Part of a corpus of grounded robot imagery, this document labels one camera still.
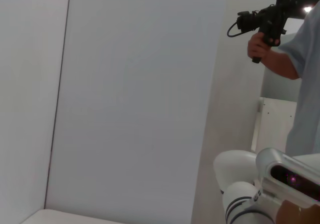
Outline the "person hand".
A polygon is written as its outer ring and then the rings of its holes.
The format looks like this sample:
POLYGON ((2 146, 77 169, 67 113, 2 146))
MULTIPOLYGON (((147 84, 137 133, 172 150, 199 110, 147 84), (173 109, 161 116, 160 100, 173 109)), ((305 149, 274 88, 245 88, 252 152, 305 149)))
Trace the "person hand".
POLYGON ((261 63, 266 64, 275 61, 280 54, 271 50, 271 47, 264 43, 263 37, 262 32, 258 32, 251 37, 247 44, 247 55, 254 60, 260 59, 261 63))

